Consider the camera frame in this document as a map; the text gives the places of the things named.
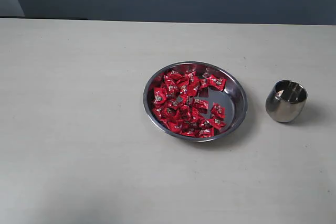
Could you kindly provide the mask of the round steel plate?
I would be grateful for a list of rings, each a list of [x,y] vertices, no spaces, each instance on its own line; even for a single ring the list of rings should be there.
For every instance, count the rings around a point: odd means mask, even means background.
[[[218,102],[225,108],[225,123],[226,126],[215,136],[208,138],[196,138],[183,136],[180,134],[176,134],[169,129],[165,128],[155,117],[152,112],[153,108],[153,88],[156,85],[155,78],[161,74],[169,70],[175,70],[179,72],[184,72],[188,70],[197,71],[198,74],[203,74],[204,72],[212,73],[217,77],[223,77],[227,79],[227,83],[225,85],[225,89],[217,93],[216,91],[210,91],[206,100],[210,102]],[[238,127],[242,124],[245,119],[247,109],[248,109],[248,101],[244,88],[238,82],[238,80],[229,72],[221,69],[212,64],[197,62],[197,61],[183,61],[173,63],[171,65],[165,66],[164,68],[158,70],[153,76],[148,80],[144,91],[143,91],[143,106],[144,109],[152,121],[152,123],[158,127],[164,133],[177,137],[187,142],[209,142],[213,140],[217,140],[223,137],[226,137],[233,133]]]

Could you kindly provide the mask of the red wrapped candy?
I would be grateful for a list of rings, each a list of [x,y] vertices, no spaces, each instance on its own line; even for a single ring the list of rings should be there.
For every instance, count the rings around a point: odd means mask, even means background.
[[[200,79],[200,88],[207,88],[209,86],[209,78]]]
[[[199,138],[207,138],[207,137],[213,137],[214,136],[214,128],[208,128],[208,129],[201,129],[198,132]]]
[[[208,102],[198,98],[193,99],[193,107],[201,110],[208,110]]]
[[[217,78],[213,74],[208,78],[209,80],[209,86],[219,90],[223,91],[225,88],[226,79],[225,78]]]
[[[222,121],[220,118],[217,118],[217,117],[213,117],[211,119],[208,119],[208,122],[213,128],[215,128],[219,131],[226,126],[224,121]]]
[[[211,115],[223,120],[225,118],[225,108],[222,107],[219,103],[213,103],[211,108]]]
[[[166,102],[167,97],[165,88],[155,87],[153,93],[154,93],[154,100],[153,100],[154,106],[161,106]]]
[[[179,72],[175,71],[175,70],[171,70],[167,73],[167,76],[171,79],[173,79],[174,81],[178,81],[181,78],[183,78],[183,75],[180,74]]]

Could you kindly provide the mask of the steel cup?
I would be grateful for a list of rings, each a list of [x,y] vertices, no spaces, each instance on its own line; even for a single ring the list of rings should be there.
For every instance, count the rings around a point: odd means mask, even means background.
[[[299,116],[307,98],[308,93],[301,84],[291,80],[280,80],[270,91],[265,109],[274,121],[289,123]]]

